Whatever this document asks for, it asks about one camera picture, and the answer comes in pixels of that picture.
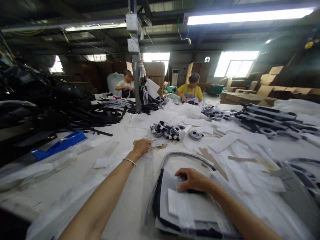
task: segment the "electrical box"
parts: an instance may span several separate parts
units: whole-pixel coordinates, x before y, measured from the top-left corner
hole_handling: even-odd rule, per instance
[[[128,51],[139,52],[138,39],[128,38]]]
[[[138,16],[136,14],[126,14],[128,31],[138,31]]]
[[[173,69],[172,70],[172,78],[171,78],[171,85],[172,86],[178,85],[178,75],[179,75],[179,69]]]

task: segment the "hair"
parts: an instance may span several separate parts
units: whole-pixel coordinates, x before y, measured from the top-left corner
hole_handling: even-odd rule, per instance
[[[190,79],[192,79],[192,80],[197,79],[196,81],[190,81],[190,82],[197,82],[197,81],[199,80],[199,78],[200,78],[200,76],[199,76],[198,73],[193,73],[193,74],[189,77],[189,81],[190,81]]]
[[[127,69],[127,70],[124,70],[123,72],[124,72],[124,75],[132,76],[131,71],[129,71],[128,69]]]

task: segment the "blue object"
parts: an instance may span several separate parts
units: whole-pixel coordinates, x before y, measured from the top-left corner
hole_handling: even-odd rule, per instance
[[[37,149],[32,149],[31,152],[37,159],[37,161],[41,161],[47,157],[50,157],[53,154],[66,150],[68,147],[71,147],[83,140],[87,139],[82,131],[76,131],[74,133],[69,134],[64,139],[55,143],[51,148],[47,151],[41,151]]]

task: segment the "worker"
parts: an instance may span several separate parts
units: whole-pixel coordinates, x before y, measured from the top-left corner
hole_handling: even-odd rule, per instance
[[[129,70],[124,70],[124,80],[121,80],[114,88],[116,91],[122,90],[122,98],[134,98],[134,81],[132,73]]]
[[[183,84],[174,93],[180,97],[183,102],[188,102],[193,98],[198,98],[198,101],[202,100],[201,88],[197,86],[199,81],[199,74],[194,73],[189,77],[189,83]]]
[[[92,193],[63,231],[59,240],[100,239],[134,164],[150,147],[151,141],[148,139],[140,139],[134,144],[133,150]],[[244,239],[281,239],[270,227],[231,197],[218,183],[192,168],[180,168],[175,176],[187,177],[185,182],[177,186],[179,192],[188,189],[208,192],[220,204]]]

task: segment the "bracelet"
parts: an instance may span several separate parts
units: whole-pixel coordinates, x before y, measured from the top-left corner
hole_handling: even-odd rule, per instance
[[[133,167],[136,167],[136,166],[137,166],[137,165],[136,165],[136,163],[135,163],[135,162],[133,162],[133,161],[131,161],[130,159],[124,158],[124,159],[122,159],[122,160],[126,160],[126,161],[131,162],[131,163],[133,164]]]

